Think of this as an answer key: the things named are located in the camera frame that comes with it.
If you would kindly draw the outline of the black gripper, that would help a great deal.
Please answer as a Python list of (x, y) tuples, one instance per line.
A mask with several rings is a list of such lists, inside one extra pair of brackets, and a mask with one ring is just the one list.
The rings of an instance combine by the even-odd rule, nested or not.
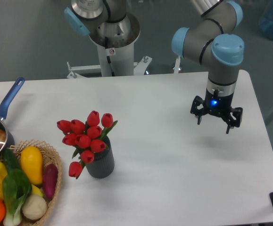
[(195, 96), (192, 101), (190, 113), (197, 118), (197, 124), (201, 123), (202, 117), (206, 114), (210, 114), (216, 117), (221, 117), (227, 124), (226, 134), (230, 129), (239, 128), (242, 121), (243, 108), (232, 108), (232, 99), (234, 93), (229, 96), (214, 96), (206, 90), (205, 100), (199, 96)]

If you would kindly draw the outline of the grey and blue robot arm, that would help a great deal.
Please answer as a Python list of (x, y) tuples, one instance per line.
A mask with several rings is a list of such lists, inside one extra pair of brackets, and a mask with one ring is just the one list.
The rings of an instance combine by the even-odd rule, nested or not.
[[(202, 22), (193, 29), (178, 29), (171, 41), (177, 56), (208, 69), (205, 98), (195, 97), (190, 112), (198, 120), (210, 114), (221, 118), (228, 129), (239, 127), (243, 110), (233, 108), (231, 103), (244, 41), (232, 31), (242, 21), (242, 9), (236, 2), (224, 0), (194, 0), (192, 5)], [(126, 1), (73, 0), (64, 16), (76, 33), (89, 36), (96, 44), (102, 76), (136, 74), (134, 43), (140, 24), (127, 12)]]

